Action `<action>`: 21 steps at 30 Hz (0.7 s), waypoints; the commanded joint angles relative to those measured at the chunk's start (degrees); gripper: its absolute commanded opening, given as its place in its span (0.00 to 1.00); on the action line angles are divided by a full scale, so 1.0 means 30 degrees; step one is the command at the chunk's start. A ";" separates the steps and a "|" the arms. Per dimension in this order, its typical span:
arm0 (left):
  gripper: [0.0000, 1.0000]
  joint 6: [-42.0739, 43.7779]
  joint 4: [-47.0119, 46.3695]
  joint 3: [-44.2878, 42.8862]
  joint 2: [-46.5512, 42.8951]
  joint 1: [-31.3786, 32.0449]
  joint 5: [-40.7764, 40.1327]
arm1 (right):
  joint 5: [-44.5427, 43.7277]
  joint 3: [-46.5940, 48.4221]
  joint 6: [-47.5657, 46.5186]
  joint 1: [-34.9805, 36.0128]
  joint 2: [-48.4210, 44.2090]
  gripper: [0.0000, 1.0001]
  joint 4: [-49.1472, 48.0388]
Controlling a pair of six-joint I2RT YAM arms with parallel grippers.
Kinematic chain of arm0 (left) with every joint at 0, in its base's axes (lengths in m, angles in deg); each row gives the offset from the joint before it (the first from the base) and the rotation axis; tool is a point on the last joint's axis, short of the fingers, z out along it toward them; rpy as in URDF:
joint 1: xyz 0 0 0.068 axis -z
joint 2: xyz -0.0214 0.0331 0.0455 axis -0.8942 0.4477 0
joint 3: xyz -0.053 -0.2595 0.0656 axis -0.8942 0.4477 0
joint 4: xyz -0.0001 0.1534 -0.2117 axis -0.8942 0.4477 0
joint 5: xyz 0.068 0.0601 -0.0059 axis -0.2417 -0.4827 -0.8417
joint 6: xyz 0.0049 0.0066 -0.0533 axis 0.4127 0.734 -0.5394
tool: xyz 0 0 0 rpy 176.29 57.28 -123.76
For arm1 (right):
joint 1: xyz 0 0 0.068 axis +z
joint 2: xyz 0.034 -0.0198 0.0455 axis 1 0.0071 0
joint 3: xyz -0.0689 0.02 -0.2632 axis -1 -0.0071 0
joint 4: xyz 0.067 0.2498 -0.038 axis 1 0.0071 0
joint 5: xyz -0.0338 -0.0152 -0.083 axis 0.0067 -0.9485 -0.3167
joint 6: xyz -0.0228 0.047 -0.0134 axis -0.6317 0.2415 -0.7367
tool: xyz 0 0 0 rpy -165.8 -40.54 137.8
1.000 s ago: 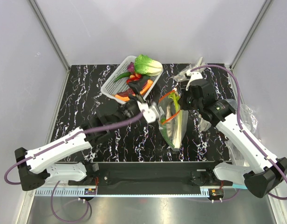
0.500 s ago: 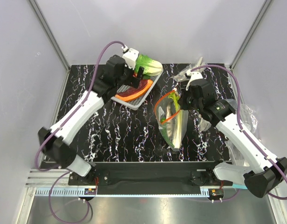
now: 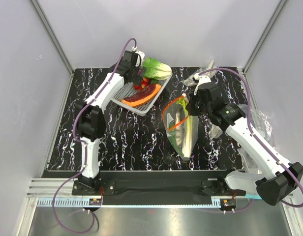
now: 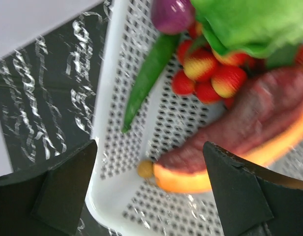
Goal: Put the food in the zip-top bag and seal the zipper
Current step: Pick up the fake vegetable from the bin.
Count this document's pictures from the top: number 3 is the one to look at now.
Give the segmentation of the green white toy leek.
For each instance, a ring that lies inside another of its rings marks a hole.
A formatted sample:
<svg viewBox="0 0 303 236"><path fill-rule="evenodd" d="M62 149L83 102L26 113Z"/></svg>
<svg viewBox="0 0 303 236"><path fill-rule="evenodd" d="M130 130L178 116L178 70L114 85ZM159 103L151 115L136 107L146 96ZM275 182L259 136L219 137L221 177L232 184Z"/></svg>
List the green white toy leek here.
<svg viewBox="0 0 303 236"><path fill-rule="evenodd" d="M182 142L182 160L187 161L191 157L191 153L193 150L193 140L192 140L192 133L193 133L193 116L191 116L186 109L188 102L184 97L180 98L177 102L178 105L181 105L184 112L184 119L183 122L184 132L183 132L183 142Z"/></svg>

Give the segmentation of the clear zip bag orange zipper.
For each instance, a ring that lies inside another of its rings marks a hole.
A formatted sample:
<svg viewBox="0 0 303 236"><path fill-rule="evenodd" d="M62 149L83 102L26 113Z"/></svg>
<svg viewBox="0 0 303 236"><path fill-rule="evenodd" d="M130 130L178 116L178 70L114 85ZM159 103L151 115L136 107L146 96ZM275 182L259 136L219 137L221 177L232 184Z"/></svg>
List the clear zip bag orange zipper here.
<svg viewBox="0 0 303 236"><path fill-rule="evenodd" d="M171 101L162 113L166 135L183 162L190 160L198 139L198 117L187 110L189 100L186 94Z"/></svg>

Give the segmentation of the green toy chili pepper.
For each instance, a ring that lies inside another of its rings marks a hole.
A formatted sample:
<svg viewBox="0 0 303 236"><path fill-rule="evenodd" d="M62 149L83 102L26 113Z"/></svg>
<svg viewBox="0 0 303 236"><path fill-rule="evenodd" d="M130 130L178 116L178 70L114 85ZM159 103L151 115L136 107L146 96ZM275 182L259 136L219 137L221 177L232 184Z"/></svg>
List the green toy chili pepper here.
<svg viewBox="0 0 303 236"><path fill-rule="evenodd" d="M172 131L172 130L176 129L177 126L178 126L177 124L170 126L169 131Z"/></svg>

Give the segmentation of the grey toy fish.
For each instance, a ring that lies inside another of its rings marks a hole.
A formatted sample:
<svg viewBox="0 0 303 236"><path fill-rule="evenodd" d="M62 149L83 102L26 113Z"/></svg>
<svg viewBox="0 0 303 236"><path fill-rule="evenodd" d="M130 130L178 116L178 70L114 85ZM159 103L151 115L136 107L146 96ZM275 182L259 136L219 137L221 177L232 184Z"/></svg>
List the grey toy fish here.
<svg viewBox="0 0 303 236"><path fill-rule="evenodd" d="M175 122L177 124L185 118L185 113L183 108L179 108L175 114ZM174 145L178 150L182 150L183 140L184 140L184 124L180 124L173 131L173 141Z"/></svg>

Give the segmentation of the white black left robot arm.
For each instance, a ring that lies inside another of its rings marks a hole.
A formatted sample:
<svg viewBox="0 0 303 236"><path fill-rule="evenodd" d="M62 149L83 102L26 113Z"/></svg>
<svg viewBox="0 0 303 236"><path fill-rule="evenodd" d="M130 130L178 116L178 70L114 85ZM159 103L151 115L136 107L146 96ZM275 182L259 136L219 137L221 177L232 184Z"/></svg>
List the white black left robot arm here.
<svg viewBox="0 0 303 236"><path fill-rule="evenodd" d="M78 112L73 124L73 137L81 143L82 165L78 174L78 187L94 195L100 190L98 150L105 133L104 112L115 94L127 83L140 83L145 69L145 54L125 51L117 63L110 67L104 81L85 101L76 104Z"/></svg>

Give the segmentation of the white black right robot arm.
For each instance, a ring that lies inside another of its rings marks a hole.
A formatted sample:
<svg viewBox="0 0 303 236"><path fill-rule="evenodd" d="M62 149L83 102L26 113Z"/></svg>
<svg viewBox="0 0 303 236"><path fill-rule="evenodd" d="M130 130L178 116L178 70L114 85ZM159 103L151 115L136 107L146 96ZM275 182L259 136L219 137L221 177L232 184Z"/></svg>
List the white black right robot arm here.
<svg viewBox="0 0 303 236"><path fill-rule="evenodd" d="M192 86L187 110L192 116L207 116L211 123L233 138L251 157L260 174L231 171L217 183L218 191L228 195L234 190L258 194L274 206L300 185L303 165L291 163L280 155L251 125L250 115L234 103L226 103L219 86L213 82Z"/></svg>

